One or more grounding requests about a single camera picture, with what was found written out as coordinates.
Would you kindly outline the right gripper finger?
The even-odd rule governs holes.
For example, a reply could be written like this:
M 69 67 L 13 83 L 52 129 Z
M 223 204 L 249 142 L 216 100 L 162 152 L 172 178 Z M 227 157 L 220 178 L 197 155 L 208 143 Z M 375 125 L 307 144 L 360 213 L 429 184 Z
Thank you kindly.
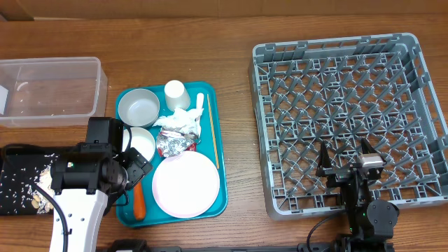
M 326 147 L 326 141 L 321 142 L 321 148 L 318 157 L 318 168 L 331 168 L 332 162 L 328 154 L 328 149 Z
M 364 155 L 376 154 L 382 159 L 383 163 L 386 163 L 385 158 L 382 157 L 381 154 L 371 146 L 371 144 L 369 143 L 369 141 L 366 138 L 362 138 L 360 140 L 360 145 L 361 145 L 362 154 L 364 154 Z

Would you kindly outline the white bowl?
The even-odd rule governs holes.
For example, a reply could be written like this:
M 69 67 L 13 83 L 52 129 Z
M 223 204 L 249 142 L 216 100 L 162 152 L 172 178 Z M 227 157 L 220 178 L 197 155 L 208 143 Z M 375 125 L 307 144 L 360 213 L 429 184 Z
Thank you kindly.
M 131 142 L 130 147 L 135 148 L 150 162 L 155 155 L 156 149 L 153 135 L 147 129 L 141 127 L 131 127 L 130 129 L 132 133 L 131 139 L 127 128 L 123 131 L 122 152 L 126 151 L 128 143 Z

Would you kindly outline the foil wrapper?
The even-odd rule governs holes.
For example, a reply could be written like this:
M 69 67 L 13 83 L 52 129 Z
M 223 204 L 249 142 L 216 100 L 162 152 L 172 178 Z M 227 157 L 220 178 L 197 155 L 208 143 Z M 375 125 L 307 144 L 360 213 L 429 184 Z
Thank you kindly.
M 196 151 L 200 138 L 196 134 L 186 134 L 162 129 L 156 139 L 156 148 L 160 157 L 175 157 L 184 151 Z

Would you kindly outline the grey bowl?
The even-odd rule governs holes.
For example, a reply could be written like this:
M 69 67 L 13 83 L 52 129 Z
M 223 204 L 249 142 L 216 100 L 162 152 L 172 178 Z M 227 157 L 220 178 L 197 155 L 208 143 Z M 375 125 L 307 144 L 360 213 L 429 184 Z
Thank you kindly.
M 117 112 L 131 127 L 150 127 L 159 118 L 160 101 L 150 90 L 133 89 L 119 99 Z

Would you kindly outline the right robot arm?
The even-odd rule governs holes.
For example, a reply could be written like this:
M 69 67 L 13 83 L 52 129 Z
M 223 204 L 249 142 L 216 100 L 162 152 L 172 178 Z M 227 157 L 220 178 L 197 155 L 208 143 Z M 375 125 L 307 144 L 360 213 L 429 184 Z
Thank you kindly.
M 393 251 L 388 240 L 398 222 L 399 208 L 383 199 L 374 199 L 369 183 L 380 179 L 385 159 L 370 145 L 360 140 L 362 153 L 356 162 L 334 168 L 326 148 L 321 143 L 316 175 L 327 178 L 329 188 L 340 189 L 343 213 L 349 221 L 349 234 L 339 234 L 321 251 Z

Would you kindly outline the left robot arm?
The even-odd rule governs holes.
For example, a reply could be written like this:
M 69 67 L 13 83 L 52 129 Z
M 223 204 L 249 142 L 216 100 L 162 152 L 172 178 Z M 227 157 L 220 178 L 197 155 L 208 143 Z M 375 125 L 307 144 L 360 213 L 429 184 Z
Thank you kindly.
M 129 144 L 79 143 L 63 152 L 52 166 L 55 213 L 51 251 L 95 251 L 102 218 L 129 204 L 131 191 L 153 168 L 154 147 Z

